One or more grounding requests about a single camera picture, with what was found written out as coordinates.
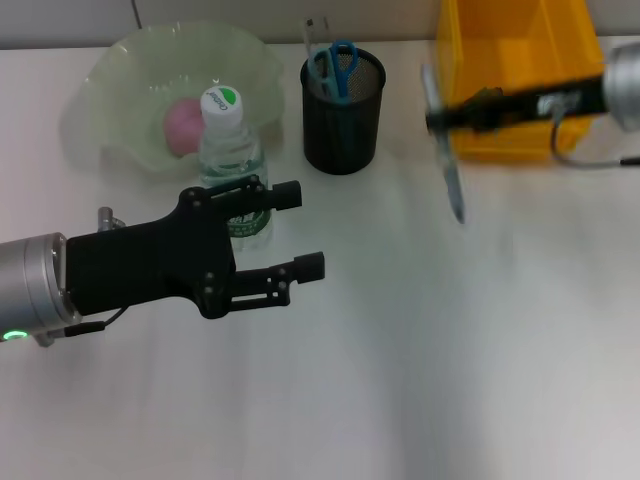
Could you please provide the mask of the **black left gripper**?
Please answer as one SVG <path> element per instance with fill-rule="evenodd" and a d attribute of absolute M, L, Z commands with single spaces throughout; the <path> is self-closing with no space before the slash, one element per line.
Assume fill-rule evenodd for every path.
<path fill-rule="evenodd" d="M 66 291 L 83 316 L 181 297 L 204 318 L 220 318 L 231 309 L 235 273 L 223 221 L 301 205 L 298 181 L 267 187 L 253 175 L 187 189 L 161 219 L 69 239 Z"/>

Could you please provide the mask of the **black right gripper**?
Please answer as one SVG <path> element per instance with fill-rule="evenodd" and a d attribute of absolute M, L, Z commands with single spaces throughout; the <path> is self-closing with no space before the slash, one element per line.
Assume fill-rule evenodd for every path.
<path fill-rule="evenodd" d="M 608 107 L 604 99 L 603 75 L 532 87 L 514 96 L 473 96 L 446 111 L 429 113 L 426 124 L 431 133 L 453 130 L 485 133 L 518 123 L 520 112 L 525 121 L 605 114 Z"/>

